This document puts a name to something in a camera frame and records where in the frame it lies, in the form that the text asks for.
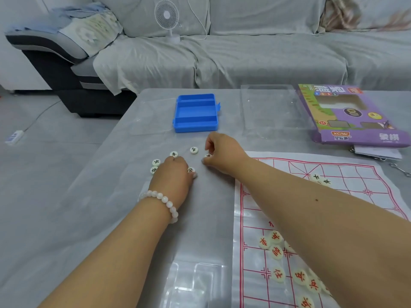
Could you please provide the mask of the person's left hand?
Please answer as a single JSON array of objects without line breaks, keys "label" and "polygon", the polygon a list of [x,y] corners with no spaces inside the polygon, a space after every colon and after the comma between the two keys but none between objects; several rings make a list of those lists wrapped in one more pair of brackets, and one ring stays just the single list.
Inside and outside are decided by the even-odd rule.
[{"label": "person's left hand", "polygon": [[148,190],[162,193],[179,209],[194,181],[187,177],[188,167],[182,156],[167,157],[152,176]]}]

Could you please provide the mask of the person's right forearm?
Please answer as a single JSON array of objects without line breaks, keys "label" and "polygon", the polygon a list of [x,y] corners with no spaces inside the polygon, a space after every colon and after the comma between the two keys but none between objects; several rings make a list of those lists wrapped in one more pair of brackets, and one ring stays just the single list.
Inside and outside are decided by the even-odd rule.
[{"label": "person's right forearm", "polygon": [[411,222],[248,156],[234,169],[341,308],[411,308]]}]

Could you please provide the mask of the person's left forearm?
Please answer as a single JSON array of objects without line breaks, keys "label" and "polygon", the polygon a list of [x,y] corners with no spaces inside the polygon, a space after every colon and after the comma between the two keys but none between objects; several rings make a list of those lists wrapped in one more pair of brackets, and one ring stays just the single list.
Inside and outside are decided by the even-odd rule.
[{"label": "person's left forearm", "polygon": [[136,308],[174,205],[142,199],[38,308]]}]

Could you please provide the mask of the blue plastic storage box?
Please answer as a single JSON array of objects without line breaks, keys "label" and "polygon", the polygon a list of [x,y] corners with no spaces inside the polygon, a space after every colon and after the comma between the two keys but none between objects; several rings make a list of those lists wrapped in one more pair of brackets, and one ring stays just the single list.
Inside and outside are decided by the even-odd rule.
[{"label": "blue plastic storage box", "polygon": [[220,103],[213,93],[180,95],[176,99],[173,128],[176,133],[217,131]]}]

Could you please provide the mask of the large clear plastic tray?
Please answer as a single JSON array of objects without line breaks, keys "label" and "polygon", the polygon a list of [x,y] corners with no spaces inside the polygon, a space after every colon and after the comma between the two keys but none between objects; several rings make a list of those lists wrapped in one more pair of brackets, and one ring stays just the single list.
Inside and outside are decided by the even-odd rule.
[{"label": "large clear plastic tray", "polygon": [[297,141],[316,132],[292,85],[243,84],[240,99],[245,137]]}]

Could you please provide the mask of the clear plastic insert tray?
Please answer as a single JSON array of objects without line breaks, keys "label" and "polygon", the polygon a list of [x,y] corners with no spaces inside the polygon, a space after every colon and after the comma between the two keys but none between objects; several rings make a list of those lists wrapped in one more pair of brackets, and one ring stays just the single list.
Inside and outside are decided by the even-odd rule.
[{"label": "clear plastic insert tray", "polygon": [[160,308],[231,308],[231,271],[227,265],[173,262]]}]

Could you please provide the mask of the cluster of red-print chess pieces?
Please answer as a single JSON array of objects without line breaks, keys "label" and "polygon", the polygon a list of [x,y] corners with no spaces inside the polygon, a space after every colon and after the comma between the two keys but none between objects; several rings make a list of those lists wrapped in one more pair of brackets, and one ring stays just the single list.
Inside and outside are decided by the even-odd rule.
[{"label": "cluster of red-print chess pieces", "polygon": [[322,280],[278,231],[263,231],[258,241],[264,261],[259,271],[266,283],[261,300],[268,308],[334,308]]}]

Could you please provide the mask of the grey sofa cover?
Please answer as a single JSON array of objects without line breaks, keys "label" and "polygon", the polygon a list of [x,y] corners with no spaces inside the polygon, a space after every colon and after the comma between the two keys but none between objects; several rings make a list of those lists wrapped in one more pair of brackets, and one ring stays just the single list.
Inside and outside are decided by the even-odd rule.
[{"label": "grey sofa cover", "polygon": [[179,12],[167,42],[160,0],[95,0],[124,33],[93,62],[113,94],[148,88],[342,84],[411,91],[411,30],[325,31],[326,0],[170,0]]}]

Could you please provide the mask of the white red-lined chess board sheet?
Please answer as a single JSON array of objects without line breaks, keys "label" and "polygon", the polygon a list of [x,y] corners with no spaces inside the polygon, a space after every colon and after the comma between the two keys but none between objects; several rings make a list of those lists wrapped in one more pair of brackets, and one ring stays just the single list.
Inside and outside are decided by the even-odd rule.
[{"label": "white red-lined chess board sheet", "polygon": [[[249,156],[294,176],[309,180],[317,173],[332,182],[331,188],[361,198],[405,220],[411,221],[411,209],[399,189],[373,161],[327,155],[249,151]],[[235,182],[232,308],[268,308],[262,301],[266,283],[260,269],[263,256],[258,239],[263,231],[279,232],[255,203],[248,189]],[[330,306],[340,308],[333,297]]]}]

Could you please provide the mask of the white desk fan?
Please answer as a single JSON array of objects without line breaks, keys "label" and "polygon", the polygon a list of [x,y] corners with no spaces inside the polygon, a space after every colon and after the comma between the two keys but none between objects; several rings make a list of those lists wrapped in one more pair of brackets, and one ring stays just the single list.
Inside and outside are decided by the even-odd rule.
[{"label": "white desk fan", "polygon": [[170,0],[160,0],[155,5],[154,15],[157,24],[167,31],[167,42],[179,44],[180,35],[173,33],[179,23],[179,12],[176,5]]}]

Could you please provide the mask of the purple cardboard game box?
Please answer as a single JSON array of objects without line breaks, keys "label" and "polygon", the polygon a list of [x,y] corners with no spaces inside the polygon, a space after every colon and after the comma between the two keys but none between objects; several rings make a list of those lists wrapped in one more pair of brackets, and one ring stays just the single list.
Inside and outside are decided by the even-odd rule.
[{"label": "purple cardboard game box", "polygon": [[411,136],[398,129],[356,86],[299,84],[296,92],[310,117],[311,139],[316,143],[411,146]]}]

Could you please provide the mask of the pale patterned pillow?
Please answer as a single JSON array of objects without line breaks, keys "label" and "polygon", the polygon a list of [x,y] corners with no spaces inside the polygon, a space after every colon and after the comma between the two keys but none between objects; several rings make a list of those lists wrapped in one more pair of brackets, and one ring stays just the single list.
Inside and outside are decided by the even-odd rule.
[{"label": "pale patterned pillow", "polygon": [[73,18],[59,30],[81,47],[88,57],[95,56],[123,32],[123,27],[112,11],[96,13],[86,18]]}]

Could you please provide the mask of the white power strip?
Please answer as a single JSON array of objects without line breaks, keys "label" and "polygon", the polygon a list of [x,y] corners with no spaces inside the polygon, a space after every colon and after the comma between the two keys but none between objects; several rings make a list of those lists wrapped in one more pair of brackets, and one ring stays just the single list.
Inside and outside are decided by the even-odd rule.
[{"label": "white power strip", "polygon": [[7,138],[7,140],[4,143],[9,146],[13,146],[19,142],[19,140],[24,136],[24,133],[25,132],[23,130],[16,130]]}]

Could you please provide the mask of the dark grey sofa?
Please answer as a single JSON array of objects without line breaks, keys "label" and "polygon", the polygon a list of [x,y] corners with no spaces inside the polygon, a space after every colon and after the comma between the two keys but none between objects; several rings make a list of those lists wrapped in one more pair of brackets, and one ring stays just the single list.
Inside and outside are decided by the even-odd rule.
[{"label": "dark grey sofa", "polygon": [[[100,1],[86,0],[74,6],[93,2]],[[69,112],[80,117],[123,115],[142,92],[136,94],[126,89],[113,94],[100,81],[93,67],[100,51],[88,57],[81,47],[59,32],[14,31],[5,33],[5,37],[11,46],[22,51]]]}]

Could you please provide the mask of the blue clothes pile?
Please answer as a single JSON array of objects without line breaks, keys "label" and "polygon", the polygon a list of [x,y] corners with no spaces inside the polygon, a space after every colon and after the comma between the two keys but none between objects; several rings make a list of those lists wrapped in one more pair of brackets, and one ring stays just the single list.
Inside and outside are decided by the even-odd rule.
[{"label": "blue clothes pile", "polygon": [[93,2],[81,6],[55,8],[46,15],[10,25],[6,29],[6,33],[29,30],[56,34],[59,30],[68,26],[74,18],[88,18],[92,15],[104,13],[106,11],[109,11],[108,7],[101,2]]}]

